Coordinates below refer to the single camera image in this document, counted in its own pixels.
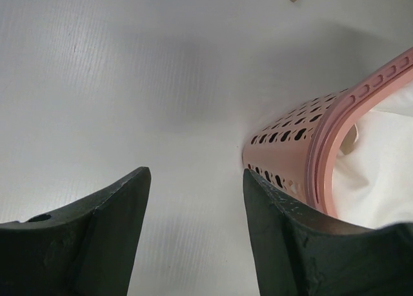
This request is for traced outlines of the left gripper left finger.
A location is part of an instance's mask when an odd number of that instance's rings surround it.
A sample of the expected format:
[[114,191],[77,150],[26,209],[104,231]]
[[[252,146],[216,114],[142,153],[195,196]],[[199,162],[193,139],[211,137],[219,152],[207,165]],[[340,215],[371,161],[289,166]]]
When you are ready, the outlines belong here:
[[120,180],[28,221],[1,225],[2,295],[126,295],[151,173]]

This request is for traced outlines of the white shirt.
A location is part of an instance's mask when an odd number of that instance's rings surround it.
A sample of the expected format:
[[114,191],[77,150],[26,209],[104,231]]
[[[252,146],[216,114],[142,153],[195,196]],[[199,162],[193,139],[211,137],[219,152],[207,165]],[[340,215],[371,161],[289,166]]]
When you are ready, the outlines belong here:
[[412,221],[412,84],[350,129],[334,165],[332,194],[342,221],[367,228]]

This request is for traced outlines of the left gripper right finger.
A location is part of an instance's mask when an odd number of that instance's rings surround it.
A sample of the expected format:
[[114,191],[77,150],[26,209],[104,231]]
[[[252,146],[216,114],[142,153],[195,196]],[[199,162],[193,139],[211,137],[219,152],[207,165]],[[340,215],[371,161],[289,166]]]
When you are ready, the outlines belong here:
[[255,171],[243,194],[261,295],[411,295],[412,225],[370,230],[329,217]]

